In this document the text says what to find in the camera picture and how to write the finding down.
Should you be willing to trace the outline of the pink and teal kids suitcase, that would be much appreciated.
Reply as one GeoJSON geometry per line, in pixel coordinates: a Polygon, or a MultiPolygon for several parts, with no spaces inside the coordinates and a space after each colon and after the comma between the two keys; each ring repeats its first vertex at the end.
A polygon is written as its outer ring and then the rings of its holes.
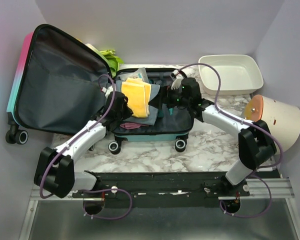
{"type": "MultiPolygon", "coordinates": [[[[149,83],[155,87],[170,86],[176,79],[176,68],[144,68],[149,83]]],[[[107,77],[98,83],[102,74],[111,76],[119,84],[125,74],[136,72],[127,68],[111,73],[110,64],[100,53],[79,40],[49,25],[41,24],[28,34],[22,45],[15,77],[7,105],[8,125],[5,135],[9,144],[24,145],[29,138],[26,130],[74,135],[104,106],[106,99],[101,86],[111,84],[107,77]]],[[[117,127],[113,133],[121,142],[174,141],[187,138],[194,119],[186,109],[175,108],[170,113],[150,106],[145,120],[130,117],[143,125],[137,129],[117,127]]]]}

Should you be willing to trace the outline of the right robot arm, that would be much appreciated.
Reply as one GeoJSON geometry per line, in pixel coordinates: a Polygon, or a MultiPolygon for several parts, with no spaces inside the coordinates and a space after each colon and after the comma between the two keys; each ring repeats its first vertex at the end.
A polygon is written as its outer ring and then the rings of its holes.
{"type": "Polygon", "coordinates": [[[220,191],[226,196],[237,192],[239,183],[277,153],[275,141],[264,121],[244,120],[217,108],[214,102],[202,97],[199,84],[192,77],[181,81],[180,90],[164,87],[162,101],[168,108],[185,108],[200,122],[237,137],[238,160],[220,183],[220,191]]]}

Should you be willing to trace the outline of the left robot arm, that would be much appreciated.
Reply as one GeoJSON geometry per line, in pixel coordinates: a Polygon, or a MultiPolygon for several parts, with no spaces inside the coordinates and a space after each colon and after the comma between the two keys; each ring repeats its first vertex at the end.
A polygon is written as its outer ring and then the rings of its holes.
{"type": "Polygon", "coordinates": [[[102,140],[107,132],[116,129],[132,114],[128,107],[128,97],[113,91],[108,96],[105,106],[93,115],[79,132],[56,148],[44,148],[39,155],[33,180],[39,187],[40,197],[64,198],[71,191],[84,191],[91,198],[97,197],[101,191],[97,177],[87,171],[76,171],[75,164],[94,144],[102,140]]]}

